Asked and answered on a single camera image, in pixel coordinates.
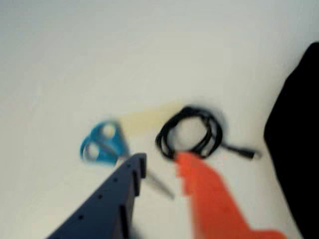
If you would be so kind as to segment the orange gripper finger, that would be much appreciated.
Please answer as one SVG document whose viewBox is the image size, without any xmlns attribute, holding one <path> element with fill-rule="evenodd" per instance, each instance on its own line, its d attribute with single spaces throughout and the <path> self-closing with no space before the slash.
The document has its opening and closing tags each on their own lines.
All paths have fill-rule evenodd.
<svg viewBox="0 0 319 239">
<path fill-rule="evenodd" d="M 196 239 L 284 239 L 278 230 L 254 230 L 245 221 L 222 177 L 193 153 L 176 155 L 177 174 L 190 198 Z"/>
</svg>

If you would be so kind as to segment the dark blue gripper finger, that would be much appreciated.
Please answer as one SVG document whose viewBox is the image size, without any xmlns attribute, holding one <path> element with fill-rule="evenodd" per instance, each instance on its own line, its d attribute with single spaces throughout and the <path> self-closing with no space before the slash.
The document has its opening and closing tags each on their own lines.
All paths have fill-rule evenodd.
<svg viewBox="0 0 319 239">
<path fill-rule="evenodd" d="M 130 238 L 134 201 L 146 170 L 145 153 L 131 156 L 49 238 Z"/>
</svg>

